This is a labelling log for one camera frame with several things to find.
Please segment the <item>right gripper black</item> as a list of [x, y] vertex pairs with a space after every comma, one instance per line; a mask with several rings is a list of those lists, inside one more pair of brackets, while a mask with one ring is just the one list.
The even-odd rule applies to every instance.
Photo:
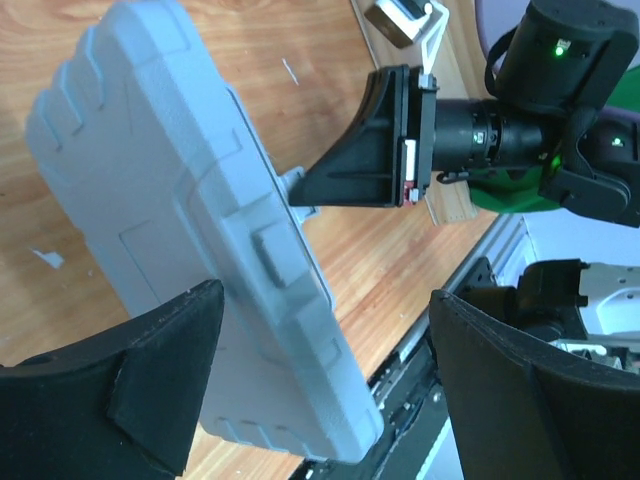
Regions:
[[439, 98], [437, 80], [435, 90], [418, 87], [418, 69], [390, 66], [368, 75], [355, 117], [291, 188], [291, 206], [414, 205], [433, 173], [449, 185], [497, 163], [498, 102]]

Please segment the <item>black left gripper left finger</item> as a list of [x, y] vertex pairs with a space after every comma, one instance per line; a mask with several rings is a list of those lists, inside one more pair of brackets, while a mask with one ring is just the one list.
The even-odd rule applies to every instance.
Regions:
[[1, 370], [5, 479], [174, 479], [186, 470], [224, 312], [205, 281]]

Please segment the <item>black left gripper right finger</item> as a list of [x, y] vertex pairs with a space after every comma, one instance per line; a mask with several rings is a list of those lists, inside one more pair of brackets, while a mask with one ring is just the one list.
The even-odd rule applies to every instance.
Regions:
[[435, 290], [430, 330], [467, 479], [636, 479], [639, 377]]

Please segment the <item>grey plastic tool case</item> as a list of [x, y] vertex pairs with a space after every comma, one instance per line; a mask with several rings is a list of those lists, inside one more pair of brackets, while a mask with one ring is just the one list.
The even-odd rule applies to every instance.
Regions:
[[239, 97], [176, 1], [121, 1], [36, 98], [26, 142], [128, 313], [225, 291], [200, 422], [227, 441], [361, 461], [384, 423], [331, 290]]

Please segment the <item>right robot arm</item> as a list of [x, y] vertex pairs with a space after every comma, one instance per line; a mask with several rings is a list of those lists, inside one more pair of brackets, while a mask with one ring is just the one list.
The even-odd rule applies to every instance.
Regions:
[[[293, 206], [392, 208], [432, 181], [465, 182], [496, 213], [562, 209], [639, 224], [639, 109], [631, 89], [639, 11], [531, 1], [485, 51], [487, 97], [444, 99], [431, 1], [377, 1], [367, 19], [417, 66], [367, 78], [345, 133], [291, 189]], [[535, 262], [514, 286], [471, 272], [430, 303], [430, 350], [468, 479], [635, 479], [639, 316], [635, 266]]]

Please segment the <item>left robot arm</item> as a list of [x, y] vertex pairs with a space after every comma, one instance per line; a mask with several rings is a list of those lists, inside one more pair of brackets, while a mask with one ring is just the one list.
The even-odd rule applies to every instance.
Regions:
[[[635, 267], [529, 265], [516, 286], [473, 269], [436, 290], [426, 342], [468, 479], [635, 479], [639, 375], [600, 363], [628, 341], [591, 336], [618, 300], [639, 315]], [[1, 371], [5, 479], [174, 479], [187, 465], [225, 294], [208, 280], [150, 312]]]

